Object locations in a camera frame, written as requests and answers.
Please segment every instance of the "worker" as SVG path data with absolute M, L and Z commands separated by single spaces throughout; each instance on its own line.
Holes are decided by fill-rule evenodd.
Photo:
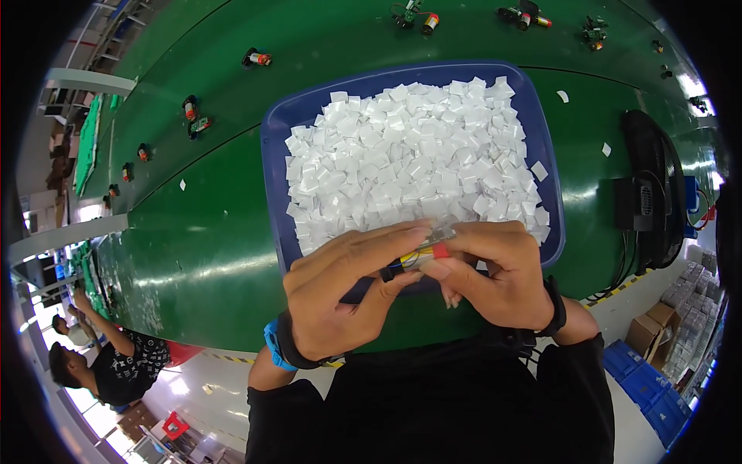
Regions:
M 77 323 L 67 326 L 67 321 L 59 314 L 55 314 L 51 319 L 51 327 L 53 327 L 54 331 L 59 335 L 67 336 L 70 342 L 77 347 L 90 347 L 93 345 L 97 352 L 100 353 L 100 345 L 105 340 L 100 330 L 88 324 L 88 321 L 85 320 L 85 315 L 79 312 L 72 304 L 67 306 L 67 313 L 77 319 Z
M 430 235 L 429 221 L 350 232 L 295 261 L 288 309 L 265 329 L 248 378 L 247 463 L 612 463 L 614 416 L 603 338 L 591 314 L 544 281 L 539 247 L 520 222 L 461 223 L 451 258 L 384 283 L 359 305 L 340 299 Z M 465 260 L 481 259 L 489 278 Z M 506 339 L 479 337 L 349 353 L 381 332 L 402 289 L 424 275 L 448 301 L 466 298 L 493 326 L 551 334 L 536 378 Z M 404 300 L 399 302 L 404 311 Z M 326 398 L 292 382 L 345 353 Z
M 54 382 L 62 387 L 87 388 L 98 400 L 112 406 L 142 398 L 157 374 L 170 362 L 170 349 L 162 339 L 132 330 L 119 330 L 98 314 L 82 289 L 73 295 L 78 310 L 106 336 L 108 343 L 88 367 L 81 354 L 55 342 L 49 351 Z

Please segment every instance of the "black watch strap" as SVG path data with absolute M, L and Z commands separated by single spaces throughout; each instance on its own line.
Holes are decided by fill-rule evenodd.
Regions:
M 299 353 L 294 343 L 294 335 L 291 331 L 292 319 L 289 310 L 283 311 L 278 315 L 278 324 L 276 327 L 276 339 L 278 340 L 278 349 L 281 357 L 286 360 L 290 365 L 299 369 L 316 369 L 325 362 L 332 359 L 332 356 L 320 359 L 319 361 L 312 361 L 307 359 Z
M 551 318 L 551 322 L 549 322 L 549 325 L 544 330 L 536 334 L 537 337 L 551 337 L 559 332 L 559 329 L 567 323 L 567 310 L 564 308 L 564 301 L 562 300 L 562 295 L 559 294 L 557 280 L 553 275 L 549 275 L 548 278 L 544 279 L 544 288 L 549 294 L 551 302 L 554 304 L 554 317 Z

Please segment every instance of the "white shirt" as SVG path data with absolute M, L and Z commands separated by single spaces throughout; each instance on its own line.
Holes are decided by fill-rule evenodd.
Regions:
M 101 333 L 94 325 L 90 324 L 90 326 L 93 328 L 93 331 L 98 336 L 98 339 L 100 339 Z M 82 330 L 80 324 L 70 326 L 70 332 L 67 334 L 67 338 L 69 338 L 70 341 L 78 347 L 86 347 L 95 341 L 91 340 L 88 334 Z

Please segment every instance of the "black electric fan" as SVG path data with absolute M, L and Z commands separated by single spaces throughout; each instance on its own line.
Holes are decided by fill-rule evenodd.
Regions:
M 621 180 L 628 197 L 619 200 L 622 195 L 617 189 L 616 225 L 637 231 L 639 274 L 643 274 L 645 268 L 669 266 L 680 253 L 686 222 L 683 169 L 670 137 L 647 113 L 625 112 L 620 127 L 633 177 L 630 185 Z M 631 224 L 625 210 L 629 204 Z

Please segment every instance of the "blue plastic tray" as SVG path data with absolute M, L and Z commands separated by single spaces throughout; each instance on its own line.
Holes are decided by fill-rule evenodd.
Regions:
M 675 390 L 665 393 L 660 401 L 645 414 L 647 422 L 657 432 L 660 441 L 668 448 L 677 437 L 686 420 L 691 416 L 691 409 L 680 398 Z
M 402 65 L 385 68 L 368 73 L 348 76 L 327 84 L 308 88 L 304 91 L 284 97 L 276 102 L 266 113 L 260 127 L 262 139 L 263 175 L 266 181 L 268 212 L 276 244 L 278 265 L 286 273 L 291 263 L 301 258 L 299 243 L 294 231 L 295 224 L 286 214 L 286 207 L 291 201 L 288 195 L 289 184 L 286 181 L 286 161 L 290 156 L 284 140 L 291 135 L 291 128 L 296 125 L 311 125 L 323 106 L 329 101 L 329 93 L 346 91 L 349 95 L 361 98 L 372 97 L 385 88 L 394 88 L 399 84 L 420 82 L 439 87 L 448 85 L 452 80 L 469 82 L 475 76 L 487 81 L 489 87 L 498 76 L 507 76 L 508 84 L 516 94 L 511 106 L 518 110 L 518 119 L 526 133 L 525 143 L 528 147 L 526 164 L 531 167 L 536 161 L 541 163 L 549 173 L 539 185 L 542 205 L 551 213 L 551 233 L 541 246 L 541 265 L 549 267 L 562 254 L 565 242 L 564 212 L 562 210 L 562 190 L 559 186 L 557 162 L 554 159 L 554 148 L 546 125 L 544 112 L 536 95 L 536 89 L 528 76 L 517 66 L 499 60 L 479 61 L 446 61 L 428 62 L 417 65 Z M 371 279 L 363 279 L 346 295 L 344 301 L 360 301 L 365 295 Z M 404 290 L 403 295 L 433 291 L 438 284 L 424 278 L 417 284 Z
M 644 358 L 621 340 L 611 343 L 611 346 L 603 351 L 603 367 L 618 383 L 623 382 L 644 363 Z
M 647 414 L 672 389 L 672 383 L 649 364 L 640 364 L 622 382 L 618 382 L 629 398 Z

